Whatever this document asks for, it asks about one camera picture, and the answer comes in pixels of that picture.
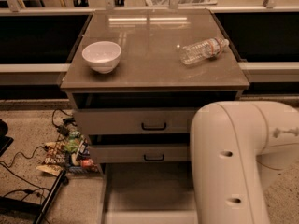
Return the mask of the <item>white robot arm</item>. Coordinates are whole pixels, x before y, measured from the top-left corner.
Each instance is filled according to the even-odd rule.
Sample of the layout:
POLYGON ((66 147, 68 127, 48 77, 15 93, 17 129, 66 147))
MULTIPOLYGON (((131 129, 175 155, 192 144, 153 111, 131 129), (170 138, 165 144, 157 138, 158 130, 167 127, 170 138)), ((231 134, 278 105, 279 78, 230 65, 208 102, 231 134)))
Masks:
POLYGON ((200 108, 190 129, 199 224, 270 224, 257 158, 298 147, 299 112, 271 101, 216 102, 200 108))

